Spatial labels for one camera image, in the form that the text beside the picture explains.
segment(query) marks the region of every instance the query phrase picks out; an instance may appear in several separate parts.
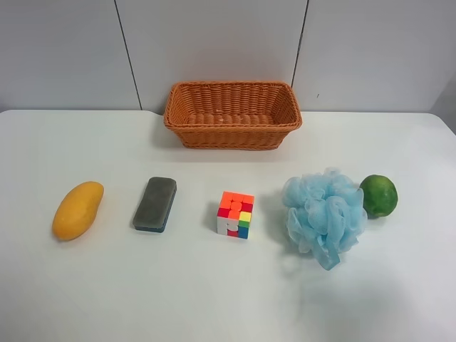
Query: orange woven basket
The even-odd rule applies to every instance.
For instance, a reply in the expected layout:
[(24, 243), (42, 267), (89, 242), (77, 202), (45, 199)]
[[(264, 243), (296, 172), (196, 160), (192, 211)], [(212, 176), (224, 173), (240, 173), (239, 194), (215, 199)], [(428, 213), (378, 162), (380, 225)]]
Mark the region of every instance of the orange woven basket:
[(273, 150), (302, 125), (283, 82), (181, 82), (172, 87), (165, 125), (185, 147)]

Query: lime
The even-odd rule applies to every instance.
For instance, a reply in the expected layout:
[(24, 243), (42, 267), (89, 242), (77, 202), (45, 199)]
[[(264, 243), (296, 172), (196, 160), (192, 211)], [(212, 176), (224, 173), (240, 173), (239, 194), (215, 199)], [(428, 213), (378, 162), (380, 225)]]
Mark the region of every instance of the lime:
[(374, 217), (388, 216), (398, 204), (398, 192), (385, 176), (371, 175), (359, 186), (364, 191), (364, 209)]

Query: eraser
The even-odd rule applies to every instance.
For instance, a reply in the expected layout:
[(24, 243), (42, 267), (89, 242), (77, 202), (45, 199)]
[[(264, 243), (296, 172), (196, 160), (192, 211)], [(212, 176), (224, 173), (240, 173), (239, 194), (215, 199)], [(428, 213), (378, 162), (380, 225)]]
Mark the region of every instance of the eraser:
[(163, 232), (176, 190), (176, 181), (171, 178), (150, 178), (133, 218), (136, 230)]

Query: basket rim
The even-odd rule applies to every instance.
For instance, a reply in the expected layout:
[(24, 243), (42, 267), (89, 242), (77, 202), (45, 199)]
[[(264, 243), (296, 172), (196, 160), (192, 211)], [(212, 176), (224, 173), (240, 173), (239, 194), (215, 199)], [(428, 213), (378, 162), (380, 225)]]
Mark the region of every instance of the basket rim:
[[(188, 85), (226, 85), (226, 84), (244, 84), (244, 85), (252, 85), (252, 84), (264, 84), (266, 86), (280, 86), (286, 89), (287, 93), (289, 93), (291, 97), (291, 102), (294, 109), (295, 114), (295, 121), (292, 123), (279, 123), (279, 124), (269, 124), (269, 125), (241, 125), (236, 123), (220, 123), (220, 124), (210, 124), (210, 123), (199, 123), (199, 124), (177, 124), (173, 123), (170, 120), (168, 115), (172, 102), (174, 100), (175, 91), (178, 88)], [(173, 85), (170, 95), (167, 99), (166, 109), (165, 109), (165, 126), (169, 129), (174, 131), (180, 132), (192, 132), (197, 129), (198, 131), (209, 132), (211, 129), (217, 128), (217, 132), (233, 132), (233, 128), (237, 128), (237, 132), (256, 132), (256, 131), (263, 131), (263, 132), (291, 132), (292, 130), (296, 130), (302, 125), (302, 117), (301, 112), (299, 110), (298, 103), (296, 101), (296, 96), (291, 89), (291, 86), (288, 83), (283, 81), (183, 81), (178, 82)]]

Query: mango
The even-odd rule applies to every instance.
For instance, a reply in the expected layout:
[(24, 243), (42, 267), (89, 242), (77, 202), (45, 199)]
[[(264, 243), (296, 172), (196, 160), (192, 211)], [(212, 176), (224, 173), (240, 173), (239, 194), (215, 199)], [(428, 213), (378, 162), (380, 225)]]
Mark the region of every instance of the mango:
[(97, 182), (84, 182), (63, 199), (52, 222), (52, 232), (60, 240), (72, 240), (90, 228), (97, 216), (104, 188)]

